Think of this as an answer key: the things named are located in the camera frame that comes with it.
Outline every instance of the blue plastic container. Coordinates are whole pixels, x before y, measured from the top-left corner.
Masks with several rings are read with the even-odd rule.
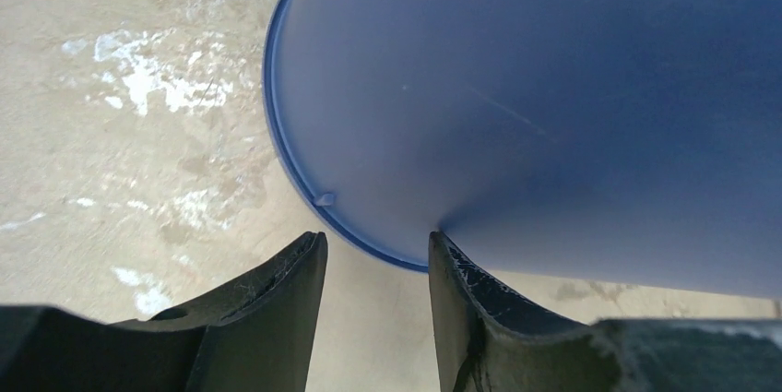
[[[280,0],[268,122],[313,209],[425,270],[782,294],[782,0]]]

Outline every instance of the black plastic part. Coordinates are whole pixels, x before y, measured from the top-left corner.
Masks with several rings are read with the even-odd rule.
[[[429,264],[443,392],[782,390],[779,321],[586,326],[505,286],[442,233]]]
[[[307,232],[144,322],[0,307],[0,390],[303,392],[326,258],[326,237]]]

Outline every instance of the concrete floor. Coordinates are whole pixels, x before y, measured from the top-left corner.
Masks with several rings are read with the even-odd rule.
[[[149,317],[323,230],[265,127],[276,0],[0,0],[0,301]],[[435,391],[426,277],[334,234],[310,391]],[[768,300],[496,274],[564,315],[776,316]]]

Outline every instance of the blue bucket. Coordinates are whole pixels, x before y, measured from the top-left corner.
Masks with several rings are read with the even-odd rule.
[[[335,231],[478,265],[782,293],[782,0],[280,0],[264,96]]]

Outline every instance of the blue rim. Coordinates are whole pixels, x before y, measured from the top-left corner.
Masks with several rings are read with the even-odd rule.
[[[288,8],[290,0],[278,0],[277,6],[272,14],[271,21],[269,22],[266,46],[264,47],[264,58],[262,63],[261,74],[263,76],[263,100],[267,118],[267,125],[271,134],[274,147],[277,150],[279,157],[282,160],[282,167],[285,169],[285,173],[288,178],[296,186],[299,194],[304,198],[304,201],[310,207],[310,209],[317,215],[323,222],[328,224],[342,238],[352,243],[362,251],[369,255],[380,258],[386,263],[390,263],[394,266],[403,267],[404,269],[414,270],[417,272],[427,272],[427,265],[410,261],[407,258],[397,255],[390,255],[387,252],[380,250],[378,246],[373,246],[365,241],[361,240],[355,234],[350,232],[341,223],[339,223],[334,217],[328,214],[325,209],[320,208],[313,204],[314,194],[307,188],[307,184],[302,175],[296,169],[295,162],[289,153],[287,143],[285,141],[285,135],[280,128],[280,122],[277,113],[277,106],[275,105],[275,90],[274,90],[274,56],[276,42],[278,40],[279,31],[282,27],[282,21],[284,19],[285,11]]]

